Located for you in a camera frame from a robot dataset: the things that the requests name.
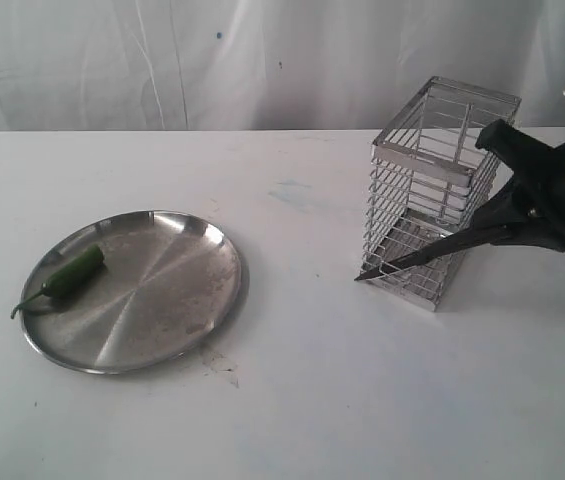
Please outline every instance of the white tabletop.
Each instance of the white tabletop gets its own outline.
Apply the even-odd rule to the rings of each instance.
[[[479,248],[437,314],[354,283],[375,134],[0,133],[0,479],[564,479],[565,255]],[[225,229],[239,315],[132,375],[36,354],[32,266],[143,209]]]

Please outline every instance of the utensil holder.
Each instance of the utensil holder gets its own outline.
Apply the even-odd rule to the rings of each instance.
[[[499,160],[475,148],[480,130],[511,123],[518,97],[432,77],[373,141],[361,271],[390,263],[471,220],[488,198]],[[434,311],[464,252],[373,280]]]

